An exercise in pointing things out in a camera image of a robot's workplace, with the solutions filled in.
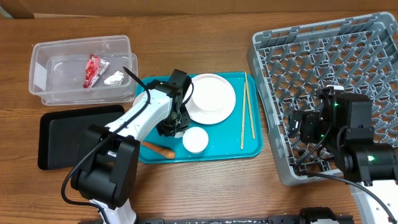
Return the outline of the large white plate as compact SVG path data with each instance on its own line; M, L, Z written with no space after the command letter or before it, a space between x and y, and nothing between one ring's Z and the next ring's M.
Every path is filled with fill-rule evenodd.
M199 109L199 107L197 107L194 104L193 102L194 81L202 78L217 78L226 85L226 89L224 91L225 99L223 102L223 107L220 110L214 112L207 112ZM200 124L217 124L224 121L233 112L236 104L236 94L232 84L230 84L230 82L227 81L227 79L223 78L220 75L215 75L212 73L204 73L192 77L192 83L193 87L189 86L187 95L184 98L184 100L186 100L190 96L190 99L185 106L191 120Z

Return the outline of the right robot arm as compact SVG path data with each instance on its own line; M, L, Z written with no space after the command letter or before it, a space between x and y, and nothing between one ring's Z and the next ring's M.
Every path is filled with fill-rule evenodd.
M317 98L320 111L292 112L288 137L331 153L342 177L316 177L348 184L363 223L397 223L396 149L374 142L372 101L336 85L317 90Z

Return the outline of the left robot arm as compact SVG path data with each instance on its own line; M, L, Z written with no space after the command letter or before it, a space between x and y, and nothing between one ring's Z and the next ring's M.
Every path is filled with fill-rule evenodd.
M191 119L185 107L192 79L175 69L167 81L144 84L128 68L124 70L144 89L141 100L117 120L106 126L91 125L84 133L77 162L62 184L66 203L66 185L81 194L81 206L95 207L103 223L137 223L129 202L134 186L142 142L156 129L165 137L180 138Z

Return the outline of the red foil snack wrapper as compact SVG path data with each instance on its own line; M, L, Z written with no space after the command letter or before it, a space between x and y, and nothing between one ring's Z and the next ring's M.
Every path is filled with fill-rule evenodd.
M91 88L109 67L109 62L99 56L91 54L85 68L85 82L83 88Z

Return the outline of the small white cup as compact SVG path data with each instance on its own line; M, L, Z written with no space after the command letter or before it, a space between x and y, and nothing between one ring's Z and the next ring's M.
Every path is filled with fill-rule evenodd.
M203 128L192 127L185 131L182 142L187 151L199 154L207 147L209 137Z

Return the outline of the small white bowl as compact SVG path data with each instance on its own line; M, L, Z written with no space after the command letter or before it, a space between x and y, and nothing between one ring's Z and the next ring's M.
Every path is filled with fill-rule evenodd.
M217 78L202 78L194 81L193 102L207 112L223 107L226 85Z

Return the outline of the white tissue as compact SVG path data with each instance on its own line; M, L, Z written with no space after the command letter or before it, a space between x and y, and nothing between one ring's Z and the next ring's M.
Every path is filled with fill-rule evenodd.
M113 75L109 76L104 80L106 86L116 86L122 84L124 80L123 72L117 71Z

